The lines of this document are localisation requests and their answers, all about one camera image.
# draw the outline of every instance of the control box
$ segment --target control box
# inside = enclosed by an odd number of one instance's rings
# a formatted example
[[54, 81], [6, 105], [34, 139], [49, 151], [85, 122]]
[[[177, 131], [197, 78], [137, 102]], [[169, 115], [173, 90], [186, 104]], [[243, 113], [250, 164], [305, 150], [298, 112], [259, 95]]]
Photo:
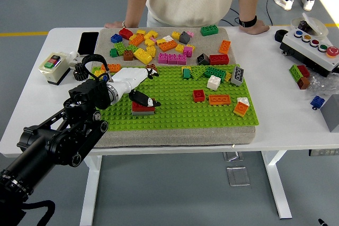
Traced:
[[39, 66], [40, 72], [45, 76], [48, 83], [59, 85], [70, 71], [67, 57], [69, 54], [58, 52], [51, 53]]
[[280, 49], [285, 56], [293, 56], [324, 77], [339, 70], [338, 48], [314, 39], [298, 28], [285, 34]]

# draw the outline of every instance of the black wristband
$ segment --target black wristband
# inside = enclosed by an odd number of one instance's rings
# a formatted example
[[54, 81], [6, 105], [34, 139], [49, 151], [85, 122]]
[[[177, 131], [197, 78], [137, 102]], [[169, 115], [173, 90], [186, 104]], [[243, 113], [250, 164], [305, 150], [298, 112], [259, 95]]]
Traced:
[[241, 21], [239, 19], [239, 25], [243, 26], [244, 28], [250, 28], [250, 27], [254, 26], [255, 24], [256, 24], [256, 16], [251, 21]]

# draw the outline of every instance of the table leg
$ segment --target table leg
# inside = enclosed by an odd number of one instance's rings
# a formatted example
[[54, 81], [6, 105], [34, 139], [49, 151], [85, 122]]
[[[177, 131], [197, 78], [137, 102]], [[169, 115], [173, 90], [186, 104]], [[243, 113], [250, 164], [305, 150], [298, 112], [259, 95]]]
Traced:
[[278, 169], [276, 167], [276, 163], [285, 153], [286, 150], [261, 152], [280, 219], [292, 218], [292, 214], [287, 203], [284, 189], [282, 187]]
[[91, 226], [93, 223], [96, 191], [99, 183], [102, 156], [86, 156], [85, 163], [90, 168], [86, 185], [83, 211], [80, 226]]

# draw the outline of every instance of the green lego baseplate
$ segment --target green lego baseplate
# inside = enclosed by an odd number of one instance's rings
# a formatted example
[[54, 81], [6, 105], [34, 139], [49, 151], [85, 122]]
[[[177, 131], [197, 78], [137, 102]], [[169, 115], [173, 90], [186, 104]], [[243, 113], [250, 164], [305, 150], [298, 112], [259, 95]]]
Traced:
[[[231, 73], [235, 65], [213, 66]], [[191, 66], [192, 72], [200, 66]], [[109, 124], [108, 131], [161, 130], [186, 128], [215, 128], [258, 125], [258, 119], [245, 81], [241, 86], [221, 83], [217, 91], [207, 88], [208, 78], [184, 79], [181, 66], [157, 66], [159, 77], [145, 79], [136, 90], [161, 102], [154, 115], [132, 115], [132, 101], [124, 94], [119, 102], [101, 110], [102, 119]], [[193, 101], [193, 90], [203, 89], [204, 102]], [[209, 105], [209, 95], [225, 95], [230, 105]], [[250, 106], [244, 117], [233, 113], [238, 97], [247, 97]]]

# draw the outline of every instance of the red button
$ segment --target red button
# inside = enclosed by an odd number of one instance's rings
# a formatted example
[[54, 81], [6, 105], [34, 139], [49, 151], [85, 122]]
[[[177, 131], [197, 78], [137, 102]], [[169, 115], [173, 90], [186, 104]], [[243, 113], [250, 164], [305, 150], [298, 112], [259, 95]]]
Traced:
[[339, 54], [339, 49], [337, 47], [328, 47], [326, 54], [330, 57], [330, 58], [335, 58], [338, 54]]

